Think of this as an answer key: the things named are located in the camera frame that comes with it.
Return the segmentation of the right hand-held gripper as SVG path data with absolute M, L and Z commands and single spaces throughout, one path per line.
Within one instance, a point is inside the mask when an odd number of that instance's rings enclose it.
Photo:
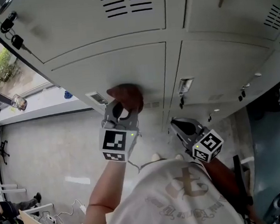
M 184 143 L 186 153 L 193 159 L 211 162 L 221 151 L 224 140 L 220 135 L 192 118 L 173 118 L 170 126 Z

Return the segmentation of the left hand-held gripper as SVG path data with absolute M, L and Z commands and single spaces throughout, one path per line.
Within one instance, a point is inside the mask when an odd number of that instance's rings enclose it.
M 99 150 L 108 161 L 128 162 L 140 135 L 138 112 L 132 110 L 121 118 L 123 106 L 113 100 L 106 106 L 99 132 Z

